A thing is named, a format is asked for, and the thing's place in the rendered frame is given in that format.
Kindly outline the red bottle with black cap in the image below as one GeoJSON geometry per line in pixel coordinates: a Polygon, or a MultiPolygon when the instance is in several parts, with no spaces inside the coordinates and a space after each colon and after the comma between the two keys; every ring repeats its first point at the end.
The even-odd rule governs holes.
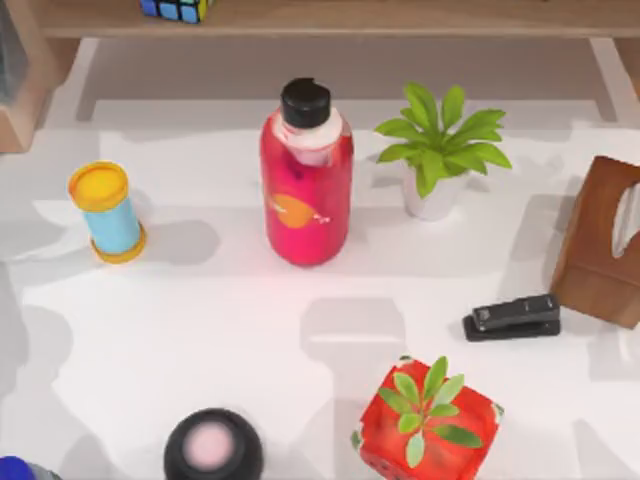
{"type": "Polygon", "coordinates": [[[321,265],[349,230],[354,141],[349,123],[315,79],[290,80],[260,136],[267,238],[284,260],[321,265]]]}

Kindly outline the green plant in white pot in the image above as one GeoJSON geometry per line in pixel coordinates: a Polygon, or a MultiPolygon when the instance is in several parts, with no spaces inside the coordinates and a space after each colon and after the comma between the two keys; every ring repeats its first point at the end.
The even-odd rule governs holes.
{"type": "Polygon", "coordinates": [[[471,174],[486,175],[490,165],[512,167],[499,147],[506,112],[483,108],[465,116],[466,92],[459,85],[450,87],[441,101],[416,82],[407,83],[403,92],[408,105],[398,117],[375,127],[377,134],[394,140],[377,162],[404,162],[407,212],[438,221],[450,214],[471,174]]]}

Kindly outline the blue can with yellow lid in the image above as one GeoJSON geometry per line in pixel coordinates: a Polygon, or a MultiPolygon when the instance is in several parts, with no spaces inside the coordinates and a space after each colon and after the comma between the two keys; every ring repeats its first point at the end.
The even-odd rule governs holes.
{"type": "Polygon", "coordinates": [[[80,167],[68,181],[68,193],[83,214],[91,246],[101,260],[122,264],[142,253],[147,235],[120,165],[96,161],[80,167]]]}

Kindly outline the black stapler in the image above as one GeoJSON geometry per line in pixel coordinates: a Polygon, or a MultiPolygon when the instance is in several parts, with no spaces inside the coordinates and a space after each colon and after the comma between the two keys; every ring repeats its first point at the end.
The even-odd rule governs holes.
{"type": "Polygon", "coordinates": [[[462,325],[469,342],[557,336],[560,305],[552,294],[520,297],[476,307],[462,325]]]}

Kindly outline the green plant in red pot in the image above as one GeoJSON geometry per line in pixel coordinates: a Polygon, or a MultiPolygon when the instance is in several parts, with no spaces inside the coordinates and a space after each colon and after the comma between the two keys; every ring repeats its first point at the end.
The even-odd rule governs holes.
{"type": "Polygon", "coordinates": [[[385,480],[475,480],[504,408],[434,364],[404,355],[389,370],[350,437],[385,480]]]}

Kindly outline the wooden shelf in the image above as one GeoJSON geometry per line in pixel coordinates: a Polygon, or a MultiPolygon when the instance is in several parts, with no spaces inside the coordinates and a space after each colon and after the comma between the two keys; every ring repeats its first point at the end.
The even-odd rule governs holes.
{"type": "Polygon", "coordinates": [[[640,97],[640,0],[215,0],[199,24],[146,16],[138,0],[0,0],[0,10],[45,94],[89,38],[603,37],[640,97]]]}

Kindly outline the black round pot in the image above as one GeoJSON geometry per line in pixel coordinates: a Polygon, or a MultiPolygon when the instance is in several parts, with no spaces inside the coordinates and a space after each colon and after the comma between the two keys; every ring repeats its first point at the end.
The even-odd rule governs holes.
{"type": "Polygon", "coordinates": [[[263,469],[257,431],[225,408],[188,415],[171,431],[164,448],[166,480],[261,480],[263,469]]]}

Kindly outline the brown wooden tissue box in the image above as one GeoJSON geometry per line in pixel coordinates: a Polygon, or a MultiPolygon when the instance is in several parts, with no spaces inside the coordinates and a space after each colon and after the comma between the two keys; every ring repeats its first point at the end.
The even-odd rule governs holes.
{"type": "Polygon", "coordinates": [[[640,324],[640,230],[614,255],[620,200],[640,166],[596,156],[576,196],[550,290],[572,310],[633,329],[640,324]]]}

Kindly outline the colourful puzzle cube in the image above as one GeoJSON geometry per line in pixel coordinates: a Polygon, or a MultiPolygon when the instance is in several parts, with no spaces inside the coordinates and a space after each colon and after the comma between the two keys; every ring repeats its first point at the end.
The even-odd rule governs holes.
{"type": "Polygon", "coordinates": [[[150,17],[187,24],[205,19],[215,0],[138,0],[141,11],[150,17]]]}

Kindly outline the blue bottle cap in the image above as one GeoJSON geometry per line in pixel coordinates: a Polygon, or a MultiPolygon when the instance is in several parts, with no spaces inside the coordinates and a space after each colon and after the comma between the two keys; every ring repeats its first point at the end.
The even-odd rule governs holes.
{"type": "Polygon", "coordinates": [[[16,456],[0,457],[0,480],[35,480],[30,465],[16,456]]]}

